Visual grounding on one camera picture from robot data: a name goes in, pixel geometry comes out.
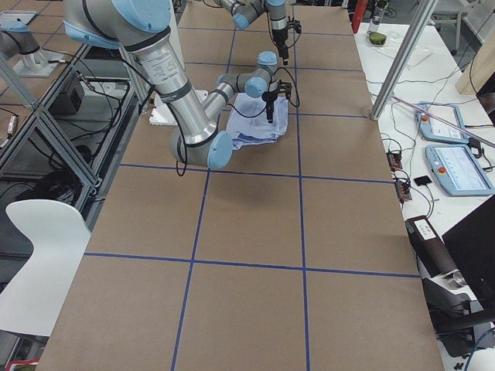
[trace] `white chair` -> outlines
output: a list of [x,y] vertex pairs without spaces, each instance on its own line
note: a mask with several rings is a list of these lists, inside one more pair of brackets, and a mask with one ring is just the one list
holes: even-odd
[[439,0],[432,13],[432,20],[436,24],[455,23],[456,24],[456,47],[451,51],[452,55],[459,50],[461,37],[461,22],[463,18],[473,10],[476,3],[481,0]]
[[50,336],[90,231],[76,209],[58,201],[19,201],[6,212],[34,251],[0,294],[0,329]]

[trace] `electronic device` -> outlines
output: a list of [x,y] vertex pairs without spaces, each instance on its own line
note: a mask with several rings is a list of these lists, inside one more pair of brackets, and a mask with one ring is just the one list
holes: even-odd
[[[473,343],[490,328],[490,322],[495,322],[493,226],[495,197],[492,196],[442,236],[445,248],[477,301],[466,301],[459,295],[454,298],[451,292],[440,290],[431,282],[424,286],[428,306],[435,307],[430,315],[436,332],[452,335],[442,340],[451,356],[469,352]],[[485,338],[480,345],[494,347],[495,339]]]
[[405,221],[409,241],[432,277],[457,270],[446,246],[426,216],[416,216]]
[[[435,116],[441,117],[448,122],[457,124],[460,128],[464,129],[463,117],[461,116],[459,107],[455,104],[421,102],[418,106],[423,110],[431,112]],[[417,112],[416,121],[418,122],[423,137],[429,141],[461,143],[465,145],[468,143],[469,139],[465,134],[433,117],[429,117],[427,114]]]
[[60,88],[49,112],[53,116],[76,114],[79,111],[84,98],[84,89],[75,72],[71,73]]
[[426,159],[450,196],[489,196],[495,188],[467,145],[429,145]]
[[495,197],[478,206],[442,238],[481,305],[495,314]]

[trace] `metal frame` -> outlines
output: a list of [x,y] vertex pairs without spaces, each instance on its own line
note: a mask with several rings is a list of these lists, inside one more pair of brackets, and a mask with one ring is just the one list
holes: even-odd
[[402,71],[406,67],[409,57],[411,56],[411,53],[414,50],[423,29],[428,23],[437,2],[438,0],[422,0],[419,4],[418,10],[415,13],[408,32],[404,37],[404,41],[397,52],[397,56],[395,57],[394,62],[388,71],[387,77],[385,77],[385,81],[381,86],[380,93],[378,93],[377,99],[375,100],[373,109],[370,113],[371,120],[378,120],[381,113],[385,109],[385,105],[394,91],[395,84],[402,75]]

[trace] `metal pole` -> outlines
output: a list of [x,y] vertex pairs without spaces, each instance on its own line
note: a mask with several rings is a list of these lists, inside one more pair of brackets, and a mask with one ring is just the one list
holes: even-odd
[[441,117],[438,117],[438,116],[436,116],[434,114],[431,114],[427,110],[423,110],[421,107],[418,107],[415,104],[409,103],[409,102],[407,102],[407,101],[405,101],[405,100],[403,100],[403,99],[401,99],[399,97],[396,97],[395,95],[392,95],[392,98],[394,98],[397,102],[401,102],[401,103],[405,104],[406,106],[409,106],[411,108],[414,108],[415,110],[421,112],[422,114],[425,114],[428,117],[434,118],[434,119],[436,119],[436,120],[444,123],[445,125],[450,126],[451,128],[454,128],[457,131],[460,131],[461,133],[467,135],[468,137],[475,138],[476,140],[480,141],[481,143],[484,143],[485,145],[487,145],[487,146],[489,146],[491,148],[495,148],[495,143],[492,143],[491,141],[488,141],[486,139],[483,139],[483,138],[479,137],[478,135],[473,134],[470,131],[467,131],[466,129],[460,128],[458,125],[453,124],[452,122],[447,121],[445,118],[441,118]]
[[36,98],[2,55],[0,55],[0,77],[19,95],[24,105],[32,109],[36,108]]
[[421,36],[423,29],[428,23],[433,9],[436,7],[438,0],[422,0],[418,7],[414,18],[411,21],[408,32],[406,33],[404,40],[402,41],[401,47],[397,52],[397,56],[388,71],[387,77],[385,77],[384,84],[381,86],[380,93],[378,93],[377,99],[375,100],[373,109],[370,113],[371,120],[378,120],[381,112],[385,108],[388,99],[390,98],[392,92],[394,91],[395,84],[402,75],[402,71],[407,65],[409,56],[414,50],[416,43]]

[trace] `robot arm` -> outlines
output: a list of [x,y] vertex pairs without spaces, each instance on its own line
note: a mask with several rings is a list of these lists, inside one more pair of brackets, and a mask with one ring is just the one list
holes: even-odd
[[285,0],[253,0],[239,2],[238,0],[214,0],[215,3],[226,9],[231,15],[236,27],[246,29],[252,22],[268,13],[271,26],[271,37],[277,46],[278,56],[282,58],[284,66],[288,61],[288,31],[294,29],[301,33],[301,22],[287,17]]
[[31,70],[42,68],[48,64],[38,42],[29,28],[20,21],[7,22],[0,31],[0,54],[6,60],[20,54],[25,65]]
[[239,91],[261,96],[270,90],[280,90],[281,83],[274,78],[276,57],[271,53],[270,61],[261,58],[251,74],[221,77],[218,87],[201,104],[169,42],[172,12],[169,0],[66,0],[65,3],[68,36],[109,49],[122,44],[137,56],[161,100],[176,116],[179,127],[172,134],[170,151],[178,161],[224,167],[230,160],[232,140],[227,132],[218,131],[217,115]]

